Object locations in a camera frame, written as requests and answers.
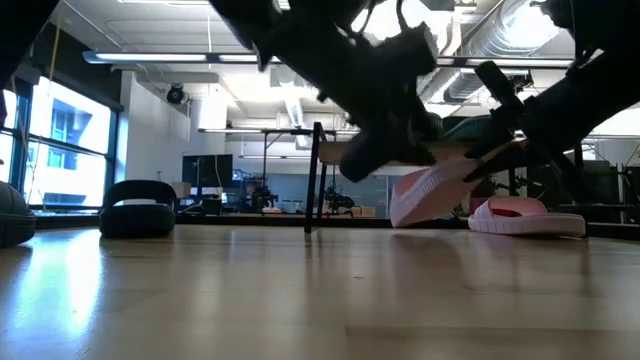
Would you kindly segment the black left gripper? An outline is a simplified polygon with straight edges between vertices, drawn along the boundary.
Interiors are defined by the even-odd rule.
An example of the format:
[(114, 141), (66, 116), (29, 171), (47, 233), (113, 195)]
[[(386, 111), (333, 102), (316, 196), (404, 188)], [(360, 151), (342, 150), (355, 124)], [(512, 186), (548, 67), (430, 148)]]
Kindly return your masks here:
[(399, 34), (377, 45), (361, 36), (325, 34), (322, 92), (360, 128), (346, 145), (339, 169), (362, 181), (390, 161), (428, 163), (422, 144), (438, 135), (416, 95), (416, 81), (435, 69), (437, 45), (430, 34)]

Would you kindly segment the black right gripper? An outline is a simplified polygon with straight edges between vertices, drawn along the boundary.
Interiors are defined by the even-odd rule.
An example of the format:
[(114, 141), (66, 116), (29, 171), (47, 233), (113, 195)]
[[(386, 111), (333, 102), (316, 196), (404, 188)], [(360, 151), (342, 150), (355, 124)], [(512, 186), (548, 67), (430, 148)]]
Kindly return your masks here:
[(508, 78), (493, 61), (475, 69), (500, 106), (490, 111), (493, 131), (523, 130), (527, 141), (500, 145), (480, 158), (479, 165), (465, 182), (525, 165), (548, 163), (553, 153), (561, 154), (584, 139), (593, 129), (591, 92), (543, 92), (523, 102), (516, 96)]

